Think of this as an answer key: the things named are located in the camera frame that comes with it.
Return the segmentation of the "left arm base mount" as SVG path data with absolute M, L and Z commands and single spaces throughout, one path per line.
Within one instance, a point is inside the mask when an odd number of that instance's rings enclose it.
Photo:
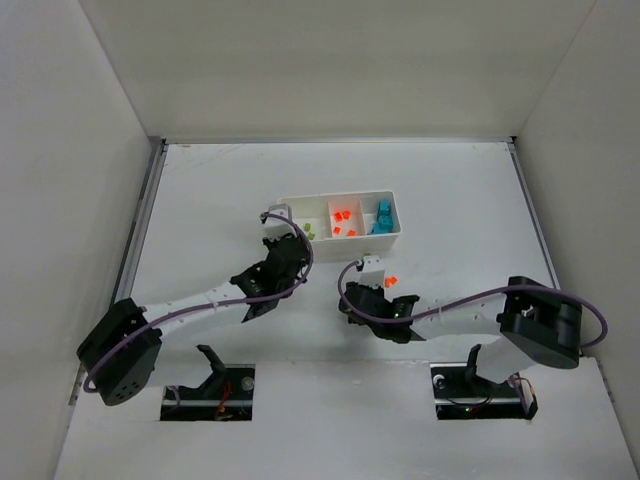
M 164 422 L 245 422 L 253 417 L 254 364 L 225 364 L 208 345 L 197 349 L 209 362 L 209 375 L 196 387 L 167 386 L 159 420 Z

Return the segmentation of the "blue lego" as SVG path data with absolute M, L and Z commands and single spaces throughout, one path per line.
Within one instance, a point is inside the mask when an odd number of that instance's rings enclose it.
M 391 215 L 391 203 L 388 200 L 381 200 L 379 202 L 377 215 L 378 216 L 390 216 Z

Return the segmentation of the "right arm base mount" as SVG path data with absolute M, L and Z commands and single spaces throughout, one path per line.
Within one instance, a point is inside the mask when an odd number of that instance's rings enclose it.
M 430 374 L 438 420 L 532 420 L 539 405 L 531 382 L 512 375 L 494 383 L 477 375 L 480 345 L 466 363 L 432 363 Z

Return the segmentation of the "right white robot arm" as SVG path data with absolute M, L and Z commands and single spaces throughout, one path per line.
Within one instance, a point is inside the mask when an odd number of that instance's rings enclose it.
M 492 383 L 536 364 L 561 370 L 579 365 L 584 302 L 527 277 L 511 277 L 504 287 L 440 303 L 424 314 L 413 311 L 417 295 L 388 300 L 383 288 L 355 281 L 340 282 L 338 291 L 339 310 L 348 320 L 385 340 L 492 336 L 471 349 L 467 363 L 473 375 Z

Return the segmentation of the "large blue lego brick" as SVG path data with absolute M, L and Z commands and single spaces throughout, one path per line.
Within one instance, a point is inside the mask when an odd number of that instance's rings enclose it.
M 393 232 L 394 222 L 390 214 L 379 213 L 373 224 L 371 234 L 390 234 Z

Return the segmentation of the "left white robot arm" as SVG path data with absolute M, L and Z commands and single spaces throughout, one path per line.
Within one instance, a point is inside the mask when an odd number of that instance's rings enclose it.
M 303 233 L 263 243 L 264 260 L 205 292 L 146 306 L 132 298 L 112 304 L 76 350 L 86 372 L 83 391 L 120 405 L 148 384 L 163 346 L 247 323 L 290 297 L 310 273 L 311 243 Z

